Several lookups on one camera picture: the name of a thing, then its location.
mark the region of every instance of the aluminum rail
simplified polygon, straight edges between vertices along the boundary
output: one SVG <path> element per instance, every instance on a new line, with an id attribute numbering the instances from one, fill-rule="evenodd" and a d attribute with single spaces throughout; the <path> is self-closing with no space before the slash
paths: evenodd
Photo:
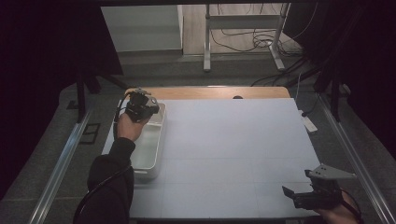
<path id="1" fill-rule="evenodd" d="M 347 132 L 343 128 L 343 125 L 341 124 L 341 122 L 337 122 L 335 118 L 332 116 L 332 112 L 329 109 L 330 108 L 329 102 L 326 100 L 326 98 L 322 98 L 321 96 L 319 96 L 319 99 L 321 102 L 322 109 L 324 110 L 334 133 L 336 134 L 338 140 L 343 146 L 345 153 L 355 170 L 356 175 L 359 177 L 359 180 L 363 188 L 365 189 L 367 195 L 369 196 L 382 223 L 387 223 L 387 224 L 396 223 L 394 215 L 390 211 L 387 201 L 382 195 L 378 185 L 374 182 L 373 178 L 368 173 L 356 148 L 353 146 L 352 142 L 347 136 Z"/>
<path id="2" fill-rule="evenodd" d="M 29 219 L 30 224 L 43 223 L 48 211 L 50 210 L 50 206 L 52 205 L 55 195 L 64 178 L 64 174 L 66 173 L 67 167 L 76 150 L 79 138 L 82 136 L 85 126 L 88 123 L 88 119 L 91 116 L 93 111 L 93 103 L 88 104 L 87 107 L 87 111 L 81 123 L 77 123 L 75 125 L 69 136 L 69 139 L 66 142 L 66 145 L 64 146 L 64 150 L 62 151 L 62 154 L 52 171 L 49 181 L 47 182 L 47 186 L 44 188 L 44 191 L 35 206 L 35 210 Z"/>

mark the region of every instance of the hand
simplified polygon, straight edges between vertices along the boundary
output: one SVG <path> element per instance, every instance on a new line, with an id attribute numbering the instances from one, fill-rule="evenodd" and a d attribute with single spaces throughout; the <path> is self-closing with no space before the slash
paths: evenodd
<path id="1" fill-rule="evenodd" d="M 145 124 L 149 122 L 149 119 L 132 122 L 127 114 L 121 114 L 117 128 L 117 137 L 128 138 L 133 142 L 136 141 L 142 133 Z"/>
<path id="2" fill-rule="evenodd" d="M 352 200 L 343 192 L 344 201 L 349 203 L 353 208 L 356 209 L 355 204 Z M 314 210 L 319 213 L 328 224 L 357 224 L 355 216 L 347 210 L 343 205 L 339 204 L 332 210 L 317 209 Z"/>

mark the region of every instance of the table leg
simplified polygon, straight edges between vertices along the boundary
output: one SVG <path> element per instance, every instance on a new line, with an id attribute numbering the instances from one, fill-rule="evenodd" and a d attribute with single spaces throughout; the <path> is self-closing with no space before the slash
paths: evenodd
<path id="1" fill-rule="evenodd" d="M 210 41 L 209 41 L 209 32 L 210 32 L 210 14 L 209 14 L 209 5 L 206 5 L 206 25 L 205 25 L 205 53 L 204 53 L 204 71 L 210 71 Z"/>
<path id="2" fill-rule="evenodd" d="M 278 71 L 285 70 L 285 65 L 283 64 L 282 60 L 279 57 L 277 42 L 279 41 L 280 34 L 282 33 L 283 25 L 285 24 L 286 13 L 288 13 L 288 8 L 289 8 L 289 3 L 285 3 L 285 5 L 282 7 L 282 10 L 280 11 L 280 17 L 277 23 L 274 40 L 269 47 Z"/>

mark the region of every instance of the human arm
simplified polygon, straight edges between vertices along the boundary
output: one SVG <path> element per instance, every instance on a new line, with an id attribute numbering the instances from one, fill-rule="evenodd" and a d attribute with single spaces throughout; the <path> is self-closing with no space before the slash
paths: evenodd
<path id="1" fill-rule="evenodd" d="M 343 198 L 345 203 L 349 204 L 356 210 L 357 205 L 352 202 L 352 199 L 343 191 Z M 342 204 L 338 204 L 334 209 L 316 209 L 328 224 L 358 224 L 356 217 Z"/>
<path id="2" fill-rule="evenodd" d="M 78 214 L 77 223 L 128 223 L 134 194 L 130 157 L 135 148 L 134 141 L 148 121 L 133 123 L 126 114 L 120 116 L 118 138 L 107 155 L 98 156 L 92 163 L 87 181 L 92 196 L 82 203 L 84 207 Z"/>

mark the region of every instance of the white tabletop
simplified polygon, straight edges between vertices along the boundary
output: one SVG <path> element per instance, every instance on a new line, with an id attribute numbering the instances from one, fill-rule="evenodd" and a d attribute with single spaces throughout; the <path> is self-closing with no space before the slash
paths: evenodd
<path id="1" fill-rule="evenodd" d="M 295 209 L 282 191 L 312 191 L 304 170 L 319 166 L 293 99 L 160 102 L 167 113 L 161 171 L 136 179 L 132 218 L 315 214 Z M 104 153 L 112 139 L 110 131 Z"/>

